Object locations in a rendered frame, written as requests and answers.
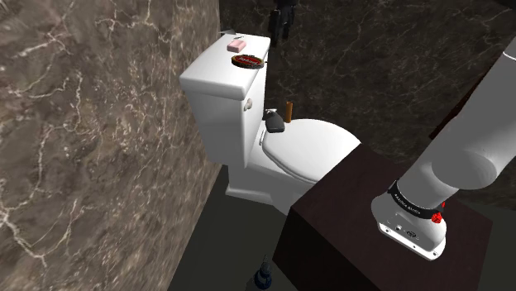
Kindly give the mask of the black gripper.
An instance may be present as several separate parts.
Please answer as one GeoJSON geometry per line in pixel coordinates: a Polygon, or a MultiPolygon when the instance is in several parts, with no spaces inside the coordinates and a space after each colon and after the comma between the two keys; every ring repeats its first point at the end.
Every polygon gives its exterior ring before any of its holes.
{"type": "Polygon", "coordinates": [[[270,12],[268,32],[270,33],[270,46],[276,47],[280,34],[280,11],[282,13],[282,39],[289,38],[290,28],[294,22],[294,9],[298,5],[298,0],[273,0],[275,10],[270,12]]]}

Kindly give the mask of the round red and black tin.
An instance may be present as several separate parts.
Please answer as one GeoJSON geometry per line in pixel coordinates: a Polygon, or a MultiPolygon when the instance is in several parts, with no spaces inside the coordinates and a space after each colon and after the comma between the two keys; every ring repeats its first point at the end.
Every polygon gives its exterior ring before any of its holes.
{"type": "Polygon", "coordinates": [[[233,65],[243,69],[261,69],[266,62],[254,55],[234,55],[231,58],[233,65]]]}

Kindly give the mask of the white toilet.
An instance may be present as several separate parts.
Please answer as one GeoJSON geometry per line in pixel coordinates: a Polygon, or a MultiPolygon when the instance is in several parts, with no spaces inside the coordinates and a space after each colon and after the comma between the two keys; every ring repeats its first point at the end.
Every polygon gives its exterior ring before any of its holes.
{"type": "Polygon", "coordinates": [[[228,168],[226,194],[274,206],[283,214],[361,142],[346,129],[317,119],[284,122],[269,133],[262,120],[270,38],[225,34],[179,77],[208,159],[228,168]],[[242,38],[239,53],[227,44],[242,38]],[[234,55],[254,55],[266,64],[243,69],[234,55]]]}

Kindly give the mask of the black spray bottle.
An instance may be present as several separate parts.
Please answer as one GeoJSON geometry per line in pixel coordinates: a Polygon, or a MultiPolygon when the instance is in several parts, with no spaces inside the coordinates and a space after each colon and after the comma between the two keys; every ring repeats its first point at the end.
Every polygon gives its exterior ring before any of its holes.
{"type": "Polygon", "coordinates": [[[265,128],[269,133],[284,132],[284,120],[276,109],[265,109],[262,120],[265,122],[265,128]]]}

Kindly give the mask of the dark maroon robot stand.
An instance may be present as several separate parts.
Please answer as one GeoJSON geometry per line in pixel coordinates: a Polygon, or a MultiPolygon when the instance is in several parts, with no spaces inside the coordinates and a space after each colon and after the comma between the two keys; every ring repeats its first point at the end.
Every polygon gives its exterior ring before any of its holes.
{"type": "Polygon", "coordinates": [[[443,254],[380,233],[370,210],[404,169],[359,145],[289,210],[273,261],[298,291],[477,291],[492,222],[447,200],[443,254]]]}

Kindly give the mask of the dark blue bottle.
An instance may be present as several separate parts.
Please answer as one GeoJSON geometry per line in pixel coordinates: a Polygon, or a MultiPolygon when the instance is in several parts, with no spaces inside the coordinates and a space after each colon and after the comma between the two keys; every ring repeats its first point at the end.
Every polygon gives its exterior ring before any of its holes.
{"type": "Polygon", "coordinates": [[[265,255],[260,268],[253,275],[253,282],[259,290],[266,290],[272,284],[271,265],[268,256],[265,255]]]}

